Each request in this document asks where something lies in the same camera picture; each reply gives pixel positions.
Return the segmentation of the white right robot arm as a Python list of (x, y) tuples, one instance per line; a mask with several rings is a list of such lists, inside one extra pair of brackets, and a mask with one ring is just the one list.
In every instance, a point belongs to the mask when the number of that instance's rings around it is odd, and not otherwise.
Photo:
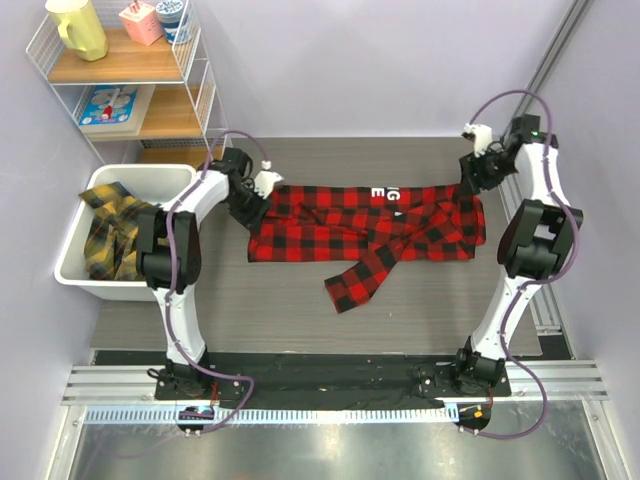
[(462, 132), (473, 151), (460, 159), (461, 186), (477, 194), (511, 175), (523, 182), (523, 199), (498, 245), (500, 281), (480, 325), (459, 349), (451, 371), (453, 388), (480, 395), (501, 383), (511, 339), (529, 302), (570, 262), (574, 235), (584, 214), (571, 207), (558, 173), (558, 142), (525, 114), (495, 139), (487, 125), (469, 123)]

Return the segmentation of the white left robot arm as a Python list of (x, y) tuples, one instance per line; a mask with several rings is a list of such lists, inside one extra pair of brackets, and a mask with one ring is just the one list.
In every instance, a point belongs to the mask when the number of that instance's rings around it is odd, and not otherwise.
[(256, 229), (272, 204), (271, 194), (283, 177), (268, 160), (256, 175), (241, 149), (228, 148), (218, 161), (207, 161), (191, 183), (173, 199), (144, 208), (138, 215), (136, 268), (158, 303), (166, 336), (165, 365), (149, 369), (159, 400), (200, 399), (217, 379), (237, 375), (210, 371), (201, 334), (195, 286), (202, 268), (200, 226), (223, 204), (247, 230)]

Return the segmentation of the red black plaid shirt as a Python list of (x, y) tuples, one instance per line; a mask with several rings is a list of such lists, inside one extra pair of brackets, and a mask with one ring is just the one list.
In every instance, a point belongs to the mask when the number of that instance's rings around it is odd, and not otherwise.
[(482, 201), (456, 184), (285, 185), (250, 235), (251, 262), (349, 261), (324, 286), (339, 313), (368, 303), (397, 263), (467, 261), (486, 242)]

